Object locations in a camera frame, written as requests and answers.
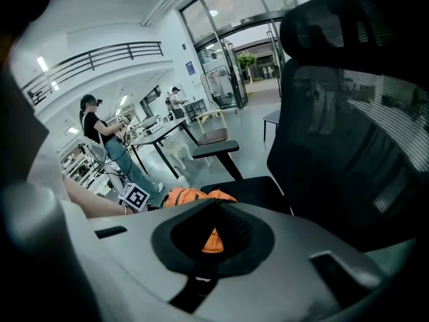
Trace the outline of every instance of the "black t-shirt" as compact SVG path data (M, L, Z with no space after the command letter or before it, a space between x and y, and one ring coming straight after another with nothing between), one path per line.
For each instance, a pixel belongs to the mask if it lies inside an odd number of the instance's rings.
M94 112L88 112L86 114L86 117L84 116L84 132L83 134L92 139L93 141L95 141L96 143L100 143L100 137L99 137L99 132L94 128L94 125L97 121L100 121L101 123L103 123L105 126L107 126L107 124L104 121L101 121ZM104 136L101 135L101 139L103 140L103 144L106 144L111 138L113 138L115 136L114 133L112 133L111 135L108 136Z

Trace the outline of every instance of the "railing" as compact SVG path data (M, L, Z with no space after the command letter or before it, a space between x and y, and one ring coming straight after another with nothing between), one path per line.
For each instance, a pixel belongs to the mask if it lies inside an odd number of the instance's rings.
M161 42L121 43L83 52L37 75L21 89L36 106L46 99L48 95L55 93L64 81L88 70L95 70L95 68L104 64L127 58L134 60L139 56L164 56L160 44Z

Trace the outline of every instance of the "potted plant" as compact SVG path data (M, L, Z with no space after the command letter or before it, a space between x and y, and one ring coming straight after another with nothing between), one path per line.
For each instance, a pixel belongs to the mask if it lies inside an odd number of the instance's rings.
M250 66L256 63L256 55L251 52L244 51L237 56L237 60L242 68L247 68L247 73L249 74L250 83L253 83L252 75L250 73Z

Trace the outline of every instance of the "man in white shirt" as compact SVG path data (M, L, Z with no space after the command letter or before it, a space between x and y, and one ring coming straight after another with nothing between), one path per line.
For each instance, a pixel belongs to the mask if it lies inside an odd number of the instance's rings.
M173 107L173 113L176 119L183 118L185 116L180 104L187 102L187 100L179 100L177 93L180 91L177 87L173 87L172 94L170 95L170 102Z

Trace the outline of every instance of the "woman's arm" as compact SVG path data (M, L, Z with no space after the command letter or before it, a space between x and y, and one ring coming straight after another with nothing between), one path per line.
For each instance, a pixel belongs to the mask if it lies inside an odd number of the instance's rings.
M99 133L101 133L104 136L109 136L113 133L117 133L119 129L121 129L125 125L125 121L120 121L118 124L112 125L112 126L105 126L100 121L97 121L94 124L94 129L96 129Z
M76 181L66 177L64 184L70 200L79 205L86 218L120 216L125 214L125 207L84 189ZM134 212L128 207L127 215Z

